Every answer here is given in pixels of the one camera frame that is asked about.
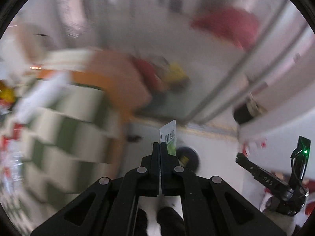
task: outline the robotic arm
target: robotic arm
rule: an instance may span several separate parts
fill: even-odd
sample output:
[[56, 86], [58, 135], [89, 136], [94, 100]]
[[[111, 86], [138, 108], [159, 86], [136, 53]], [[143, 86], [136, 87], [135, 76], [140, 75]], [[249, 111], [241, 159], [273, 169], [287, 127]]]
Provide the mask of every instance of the robotic arm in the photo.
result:
[[274, 196], [271, 200], [271, 210], [294, 216], [303, 208], [308, 196], [308, 190], [303, 187], [302, 180], [308, 163], [310, 146], [309, 139], [299, 136], [297, 148], [291, 155], [292, 173], [288, 184], [249, 161], [242, 153], [237, 154], [236, 162], [271, 191]]

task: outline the red object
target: red object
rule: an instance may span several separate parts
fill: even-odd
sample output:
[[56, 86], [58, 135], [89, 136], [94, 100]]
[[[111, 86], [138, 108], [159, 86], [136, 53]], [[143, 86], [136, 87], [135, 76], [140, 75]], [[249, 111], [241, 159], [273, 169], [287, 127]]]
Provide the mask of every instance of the red object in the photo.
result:
[[2, 106], [5, 106], [5, 107], [10, 107], [10, 104], [9, 102], [5, 101], [4, 99], [0, 99], [0, 105]]
[[261, 148], [266, 148], [267, 147], [266, 141], [261, 142], [260, 146]]
[[5, 174], [6, 177], [10, 177], [10, 169], [5, 167], [4, 168], [4, 174]]
[[311, 202], [307, 204], [305, 208], [305, 214], [309, 216], [312, 213], [314, 208], [315, 208], [315, 202]]
[[243, 153], [246, 157], [248, 157], [248, 154], [247, 154], [247, 152], [246, 152], [246, 147], [247, 147], [247, 143], [244, 143], [243, 146], [242, 146], [242, 153]]
[[12, 139], [19, 140], [21, 136], [21, 129], [22, 129], [22, 124], [15, 123], [14, 124], [14, 129], [13, 129], [13, 137]]
[[142, 79], [149, 90], [160, 90], [160, 80], [155, 74], [153, 66], [140, 58], [132, 57], [134, 67], [141, 74]]
[[2, 150], [6, 150], [7, 149], [7, 145], [8, 145], [8, 141], [10, 140], [11, 138], [8, 138], [6, 136], [3, 136], [2, 137]]
[[209, 31], [232, 42], [236, 47], [248, 50], [256, 42], [259, 20], [245, 10], [225, 7], [195, 19], [191, 27]]
[[305, 185], [310, 190], [310, 194], [315, 192], [315, 181], [310, 180], [308, 183]]

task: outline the yellow object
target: yellow object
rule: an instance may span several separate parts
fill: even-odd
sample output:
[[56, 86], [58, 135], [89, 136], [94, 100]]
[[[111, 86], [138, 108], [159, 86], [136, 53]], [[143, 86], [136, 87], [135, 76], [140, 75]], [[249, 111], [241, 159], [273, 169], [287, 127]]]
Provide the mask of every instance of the yellow object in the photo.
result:
[[8, 103], [15, 102], [15, 95], [13, 89], [8, 88], [3, 82], [0, 81], [0, 99]]
[[179, 160], [179, 164], [182, 167], [186, 167], [187, 163], [189, 162], [189, 159], [186, 156], [182, 156]]
[[184, 70], [178, 63], [171, 63], [169, 65], [169, 69], [165, 72], [161, 80], [165, 83], [174, 84], [187, 78], [187, 74], [185, 74]]

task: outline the black round object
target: black round object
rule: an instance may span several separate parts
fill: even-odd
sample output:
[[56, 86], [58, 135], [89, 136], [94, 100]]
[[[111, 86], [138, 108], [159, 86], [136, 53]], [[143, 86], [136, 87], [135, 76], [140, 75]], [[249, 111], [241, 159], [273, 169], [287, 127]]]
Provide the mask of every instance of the black round object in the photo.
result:
[[247, 105], [243, 104], [242, 106], [236, 108], [233, 113], [233, 118], [238, 125], [242, 125], [246, 122], [249, 122], [254, 117], [250, 114]]
[[176, 156], [181, 166], [196, 172], [199, 167], [199, 156], [194, 149], [183, 146], [176, 150]]

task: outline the green packet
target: green packet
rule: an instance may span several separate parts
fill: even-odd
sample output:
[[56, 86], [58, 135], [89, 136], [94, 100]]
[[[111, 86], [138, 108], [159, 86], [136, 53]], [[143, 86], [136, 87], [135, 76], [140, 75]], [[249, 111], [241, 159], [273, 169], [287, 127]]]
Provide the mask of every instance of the green packet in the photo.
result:
[[176, 120], [160, 128], [160, 143], [166, 142], [168, 154], [176, 156]]

